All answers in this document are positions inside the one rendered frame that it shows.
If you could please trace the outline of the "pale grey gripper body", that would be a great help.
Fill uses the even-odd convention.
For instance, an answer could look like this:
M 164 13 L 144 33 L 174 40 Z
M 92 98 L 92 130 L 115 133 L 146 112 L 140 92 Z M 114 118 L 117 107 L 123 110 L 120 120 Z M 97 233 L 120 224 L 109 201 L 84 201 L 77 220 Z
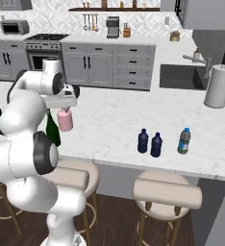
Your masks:
M 77 99 L 74 96 L 42 96 L 47 109 L 67 109 L 77 106 Z

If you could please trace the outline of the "pink plastic bottle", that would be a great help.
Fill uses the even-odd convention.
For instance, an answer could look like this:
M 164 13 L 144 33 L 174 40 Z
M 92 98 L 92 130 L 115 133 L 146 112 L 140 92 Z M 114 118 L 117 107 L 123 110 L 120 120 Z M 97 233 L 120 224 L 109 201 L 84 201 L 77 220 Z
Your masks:
M 57 112 L 59 128 L 63 132 L 71 131 L 73 128 L 73 119 L 70 109 L 62 108 Z

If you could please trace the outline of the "green glass bottle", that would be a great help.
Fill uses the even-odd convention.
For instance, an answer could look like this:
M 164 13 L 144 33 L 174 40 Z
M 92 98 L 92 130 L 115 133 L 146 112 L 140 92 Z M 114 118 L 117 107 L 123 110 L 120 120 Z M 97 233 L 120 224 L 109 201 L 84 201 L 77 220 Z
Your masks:
M 60 131 L 55 121 L 53 120 L 50 110 L 47 110 L 47 124 L 46 134 L 56 144 L 57 147 L 61 145 Z

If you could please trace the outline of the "steel stove with oven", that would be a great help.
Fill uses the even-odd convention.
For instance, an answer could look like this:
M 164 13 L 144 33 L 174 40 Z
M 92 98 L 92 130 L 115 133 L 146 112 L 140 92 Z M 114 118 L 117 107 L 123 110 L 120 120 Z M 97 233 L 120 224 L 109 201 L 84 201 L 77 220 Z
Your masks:
M 47 58 L 62 58 L 61 40 L 67 34 L 37 34 L 24 40 L 25 49 L 31 70 L 40 71 L 42 60 Z

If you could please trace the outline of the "grey base cupboard run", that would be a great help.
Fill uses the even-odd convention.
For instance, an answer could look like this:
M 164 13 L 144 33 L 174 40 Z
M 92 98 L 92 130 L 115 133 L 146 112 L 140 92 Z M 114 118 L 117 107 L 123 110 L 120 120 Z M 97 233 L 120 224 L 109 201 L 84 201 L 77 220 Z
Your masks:
M 24 42 L 0 39 L 0 80 L 14 81 L 22 69 L 29 69 Z
M 66 80 L 71 85 L 149 91 L 156 46 L 63 42 Z

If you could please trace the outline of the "grey toaster oven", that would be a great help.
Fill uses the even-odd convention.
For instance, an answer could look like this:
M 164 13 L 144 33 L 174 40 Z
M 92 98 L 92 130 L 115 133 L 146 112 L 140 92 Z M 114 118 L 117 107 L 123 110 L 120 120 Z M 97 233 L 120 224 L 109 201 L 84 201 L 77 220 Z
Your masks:
M 0 22 L 0 27 L 4 35 L 26 35 L 30 32 L 27 20 L 7 19 Z

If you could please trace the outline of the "grey coffee machine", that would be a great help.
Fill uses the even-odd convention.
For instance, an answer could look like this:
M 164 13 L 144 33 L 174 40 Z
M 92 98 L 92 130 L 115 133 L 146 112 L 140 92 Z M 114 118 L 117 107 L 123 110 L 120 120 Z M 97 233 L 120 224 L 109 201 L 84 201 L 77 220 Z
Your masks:
M 107 38 L 119 38 L 119 17 L 109 16 L 106 20 Z

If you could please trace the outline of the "dark blue plastic bottle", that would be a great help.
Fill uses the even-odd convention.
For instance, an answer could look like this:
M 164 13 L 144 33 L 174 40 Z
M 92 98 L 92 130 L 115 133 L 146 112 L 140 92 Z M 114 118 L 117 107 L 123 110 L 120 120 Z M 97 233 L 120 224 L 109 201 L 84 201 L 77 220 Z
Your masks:
M 138 135 L 137 150 L 140 153 L 146 153 L 147 145 L 148 145 L 148 134 L 146 133 L 145 129 L 142 129 L 141 133 Z
M 161 155 L 163 140 L 160 133 L 156 133 L 152 138 L 150 155 L 154 158 L 158 158 Z

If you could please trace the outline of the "wooden knife block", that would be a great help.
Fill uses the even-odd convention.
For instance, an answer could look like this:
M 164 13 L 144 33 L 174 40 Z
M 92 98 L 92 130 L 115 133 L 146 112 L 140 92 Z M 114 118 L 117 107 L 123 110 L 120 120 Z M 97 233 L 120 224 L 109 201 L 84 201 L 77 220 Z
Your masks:
M 131 36 L 131 29 L 128 26 L 128 23 L 124 23 L 123 37 L 130 37 L 130 36 Z

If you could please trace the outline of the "dark sink basin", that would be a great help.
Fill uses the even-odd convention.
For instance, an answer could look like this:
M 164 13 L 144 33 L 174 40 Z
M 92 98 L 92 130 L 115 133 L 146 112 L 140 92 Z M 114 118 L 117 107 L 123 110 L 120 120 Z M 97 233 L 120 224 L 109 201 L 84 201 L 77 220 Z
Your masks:
M 208 79 L 204 78 L 205 68 L 194 65 L 162 64 L 160 87 L 206 90 Z

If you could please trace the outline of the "clear blue-capped water bottle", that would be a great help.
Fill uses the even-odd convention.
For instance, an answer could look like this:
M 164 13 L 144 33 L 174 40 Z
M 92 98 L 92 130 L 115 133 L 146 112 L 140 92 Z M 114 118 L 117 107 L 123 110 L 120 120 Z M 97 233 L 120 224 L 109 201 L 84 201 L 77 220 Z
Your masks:
M 180 154 L 186 154 L 188 152 L 188 145 L 190 142 L 190 130 L 189 128 L 184 128 L 180 134 L 179 144 L 177 151 Z

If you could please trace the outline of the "grey sink tap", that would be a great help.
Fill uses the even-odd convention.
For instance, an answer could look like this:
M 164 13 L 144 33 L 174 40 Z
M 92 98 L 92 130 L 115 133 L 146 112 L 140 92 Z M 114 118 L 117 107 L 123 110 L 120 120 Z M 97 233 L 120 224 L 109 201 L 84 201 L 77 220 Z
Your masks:
M 205 79 L 210 78 L 211 69 L 212 69 L 212 59 L 211 58 L 206 58 L 205 60 L 201 60 L 201 59 L 194 58 L 194 57 L 187 56 L 187 55 L 183 55 L 183 58 L 186 60 L 193 61 L 193 62 L 200 62 L 200 63 L 203 63 L 204 65 L 206 65 L 203 77 Z

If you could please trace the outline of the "rail with hanging tools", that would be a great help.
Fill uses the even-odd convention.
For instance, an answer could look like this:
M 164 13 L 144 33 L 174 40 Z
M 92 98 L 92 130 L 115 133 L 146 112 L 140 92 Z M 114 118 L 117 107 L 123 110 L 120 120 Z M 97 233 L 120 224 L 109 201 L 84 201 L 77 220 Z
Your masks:
M 89 32 L 98 32 L 98 15 L 97 14 L 83 14 L 84 30 Z

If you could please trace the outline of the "brown wall shelf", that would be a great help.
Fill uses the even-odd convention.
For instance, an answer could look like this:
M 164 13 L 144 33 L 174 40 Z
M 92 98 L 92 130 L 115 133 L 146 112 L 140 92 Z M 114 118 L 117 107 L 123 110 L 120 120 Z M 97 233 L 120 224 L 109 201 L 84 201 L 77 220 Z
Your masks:
M 69 12 L 159 12 L 160 8 L 71 8 Z

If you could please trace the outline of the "grey wall cupboard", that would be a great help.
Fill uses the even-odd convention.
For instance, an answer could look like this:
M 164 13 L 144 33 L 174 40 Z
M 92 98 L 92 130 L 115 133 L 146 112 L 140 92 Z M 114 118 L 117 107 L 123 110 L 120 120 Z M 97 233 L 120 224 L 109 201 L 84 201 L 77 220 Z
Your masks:
M 225 0 L 161 0 L 162 12 L 175 12 L 184 29 L 225 30 Z
M 0 0 L 0 11 L 28 11 L 32 8 L 32 0 Z

